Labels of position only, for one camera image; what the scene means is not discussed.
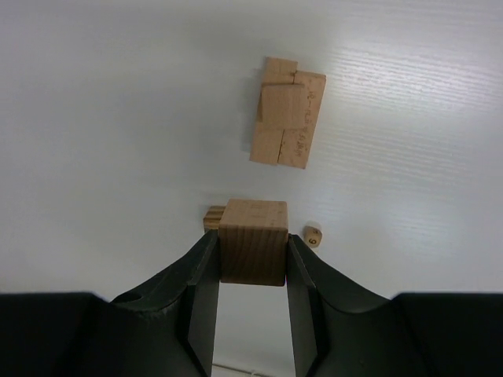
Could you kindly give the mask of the small wood block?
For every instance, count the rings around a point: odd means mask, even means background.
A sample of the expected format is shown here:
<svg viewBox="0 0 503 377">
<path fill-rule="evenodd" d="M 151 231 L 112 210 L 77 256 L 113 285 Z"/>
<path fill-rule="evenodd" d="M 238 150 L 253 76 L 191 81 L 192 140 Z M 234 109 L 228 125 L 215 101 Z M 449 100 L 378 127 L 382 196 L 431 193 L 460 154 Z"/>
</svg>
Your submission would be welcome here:
<svg viewBox="0 0 503 377">
<path fill-rule="evenodd" d="M 223 283 L 285 285 L 285 201 L 230 199 L 219 222 L 218 238 Z"/>
</svg>

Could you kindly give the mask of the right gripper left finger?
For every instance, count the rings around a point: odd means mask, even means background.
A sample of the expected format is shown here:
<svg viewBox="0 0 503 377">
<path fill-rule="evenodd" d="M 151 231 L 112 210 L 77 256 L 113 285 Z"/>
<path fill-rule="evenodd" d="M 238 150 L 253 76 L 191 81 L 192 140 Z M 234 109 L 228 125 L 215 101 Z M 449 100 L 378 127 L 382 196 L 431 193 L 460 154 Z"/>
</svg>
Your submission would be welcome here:
<svg viewBox="0 0 503 377">
<path fill-rule="evenodd" d="M 128 316 L 119 375 L 211 375 L 219 281 L 218 234 L 209 231 L 179 260 L 114 298 Z"/>
</svg>

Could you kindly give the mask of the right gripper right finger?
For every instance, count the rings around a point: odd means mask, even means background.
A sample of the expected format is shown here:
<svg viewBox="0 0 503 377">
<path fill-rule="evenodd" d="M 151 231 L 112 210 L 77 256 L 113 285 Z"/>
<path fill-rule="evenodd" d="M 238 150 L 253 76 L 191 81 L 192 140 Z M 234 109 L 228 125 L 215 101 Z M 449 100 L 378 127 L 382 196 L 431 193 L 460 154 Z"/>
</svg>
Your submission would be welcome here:
<svg viewBox="0 0 503 377">
<path fill-rule="evenodd" d="M 388 300 L 323 262 L 297 235 L 286 284 L 297 376 L 374 376 L 387 370 L 374 310 Z"/>
</svg>

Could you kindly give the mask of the light wood block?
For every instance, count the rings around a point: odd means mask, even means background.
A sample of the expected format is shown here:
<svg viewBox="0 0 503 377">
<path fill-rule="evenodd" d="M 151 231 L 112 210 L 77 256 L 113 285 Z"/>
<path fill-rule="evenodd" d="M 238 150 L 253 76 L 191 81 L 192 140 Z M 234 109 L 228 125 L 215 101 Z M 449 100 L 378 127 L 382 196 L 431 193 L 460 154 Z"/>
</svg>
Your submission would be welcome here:
<svg viewBox="0 0 503 377">
<path fill-rule="evenodd" d="M 303 84 L 307 92 L 303 109 L 303 127 L 297 130 L 284 131 L 278 163 L 305 169 L 321 109 L 326 76 L 309 71 L 297 71 L 294 83 Z"/>
</svg>

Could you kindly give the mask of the dark striped wood block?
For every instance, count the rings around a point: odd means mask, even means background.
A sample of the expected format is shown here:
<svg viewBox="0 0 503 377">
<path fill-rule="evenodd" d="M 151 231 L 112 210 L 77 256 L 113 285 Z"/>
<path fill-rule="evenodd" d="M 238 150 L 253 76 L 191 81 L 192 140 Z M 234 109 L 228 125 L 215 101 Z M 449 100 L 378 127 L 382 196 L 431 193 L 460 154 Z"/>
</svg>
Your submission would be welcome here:
<svg viewBox="0 0 503 377">
<path fill-rule="evenodd" d="M 219 222 L 222 219 L 223 213 L 225 211 L 225 206 L 210 206 L 203 217 L 204 231 L 218 229 Z"/>
</svg>

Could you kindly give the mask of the small wooden cylinder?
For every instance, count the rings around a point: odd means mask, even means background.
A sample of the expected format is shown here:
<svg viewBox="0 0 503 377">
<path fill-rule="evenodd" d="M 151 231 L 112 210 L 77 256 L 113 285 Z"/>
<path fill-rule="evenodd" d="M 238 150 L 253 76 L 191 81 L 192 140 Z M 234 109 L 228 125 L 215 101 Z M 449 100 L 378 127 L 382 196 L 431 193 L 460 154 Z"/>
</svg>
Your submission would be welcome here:
<svg viewBox="0 0 503 377">
<path fill-rule="evenodd" d="M 315 221 L 308 221 L 303 227 L 303 241 L 311 249 L 320 246 L 323 237 L 321 224 Z"/>
</svg>

